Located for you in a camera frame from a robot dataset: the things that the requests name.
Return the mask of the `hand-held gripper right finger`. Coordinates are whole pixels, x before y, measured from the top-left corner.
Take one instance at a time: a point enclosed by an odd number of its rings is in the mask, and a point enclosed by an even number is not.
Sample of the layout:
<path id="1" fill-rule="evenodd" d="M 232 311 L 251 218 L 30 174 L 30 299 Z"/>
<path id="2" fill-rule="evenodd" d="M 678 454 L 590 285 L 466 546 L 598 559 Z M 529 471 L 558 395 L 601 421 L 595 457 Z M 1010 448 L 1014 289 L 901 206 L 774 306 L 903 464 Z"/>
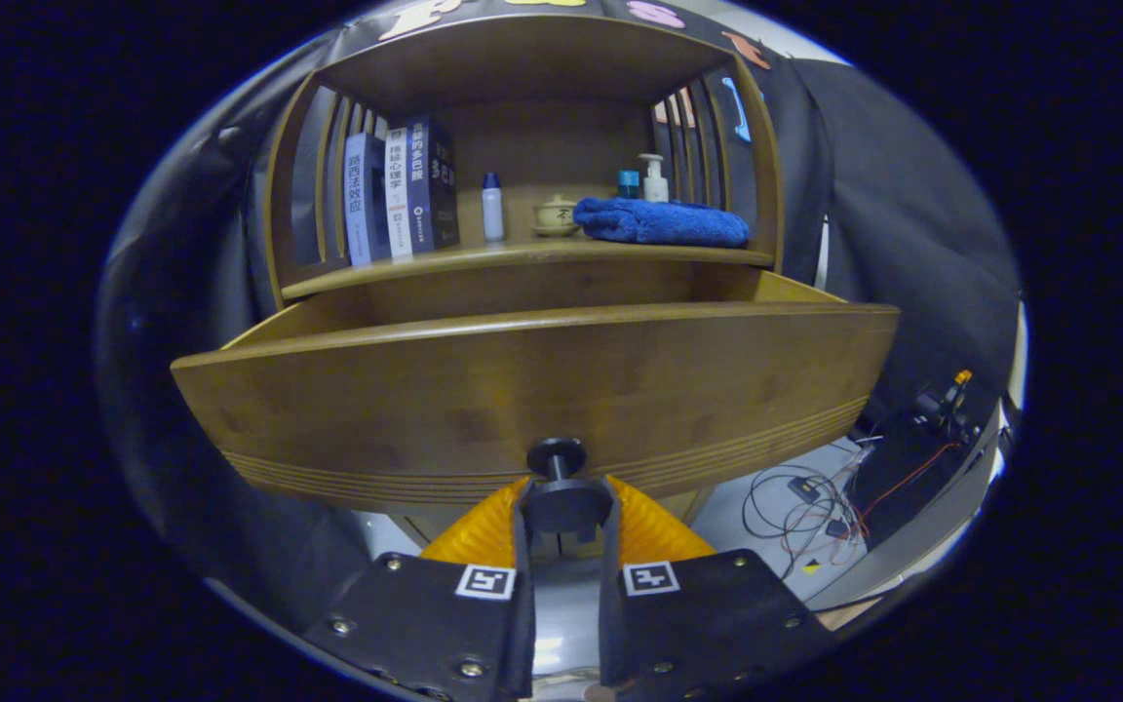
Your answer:
<path id="1" fill-rule="evenodd" d="M 602 484 L 599 667 L 619 701 L 737 701 L 830 649 L 757 551 L 718 551 L 641 490 Z"/>

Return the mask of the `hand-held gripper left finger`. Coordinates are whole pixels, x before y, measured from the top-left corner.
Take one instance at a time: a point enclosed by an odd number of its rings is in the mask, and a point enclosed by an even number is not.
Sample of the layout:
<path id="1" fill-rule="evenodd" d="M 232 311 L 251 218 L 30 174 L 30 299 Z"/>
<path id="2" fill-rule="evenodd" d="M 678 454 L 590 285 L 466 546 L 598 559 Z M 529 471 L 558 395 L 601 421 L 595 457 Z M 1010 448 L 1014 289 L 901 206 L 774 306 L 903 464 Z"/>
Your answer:
<path id="1" fill-rule="evenodd" d="M 405 701 L 518 701 L 533 692 L 535 596 L 519 502 L 494 491 L 417 556 L 386 551 L 304 633 Z"/>

